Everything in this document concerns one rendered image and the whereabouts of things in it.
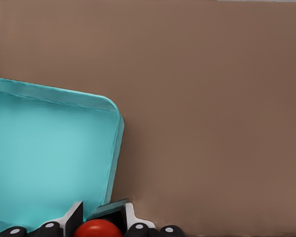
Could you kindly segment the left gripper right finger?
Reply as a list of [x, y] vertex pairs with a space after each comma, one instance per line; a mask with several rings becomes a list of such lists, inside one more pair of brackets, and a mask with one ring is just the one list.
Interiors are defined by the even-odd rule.
[[158, 230], [153, 222], [137, 218], [132, 203], [127, 203], [125, 210], [127, 231], [123, 237], [185, 237], [179, 226], [166, 225]]

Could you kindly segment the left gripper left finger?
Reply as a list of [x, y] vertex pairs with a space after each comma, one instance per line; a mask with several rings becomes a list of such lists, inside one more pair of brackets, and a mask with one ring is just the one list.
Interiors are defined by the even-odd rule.
[[63, 217], [45, 222], [34, 231], [12, 226], [0, 231], [0, 237], [71, 237], [82, 223], [83, 202], [78, 201]]

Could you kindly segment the red button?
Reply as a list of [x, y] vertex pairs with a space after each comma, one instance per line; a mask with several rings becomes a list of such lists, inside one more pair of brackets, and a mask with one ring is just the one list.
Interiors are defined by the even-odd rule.
[[72, 237], [123, 237], [127, 231], [128, 199], [102, 205], [91, 212]]

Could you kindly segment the blue storage box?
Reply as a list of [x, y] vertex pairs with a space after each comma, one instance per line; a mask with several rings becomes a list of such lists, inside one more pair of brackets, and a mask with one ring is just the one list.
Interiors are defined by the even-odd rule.
[[107, 97], [0, 78], [0, 232], [108, 203], [123, 131]]

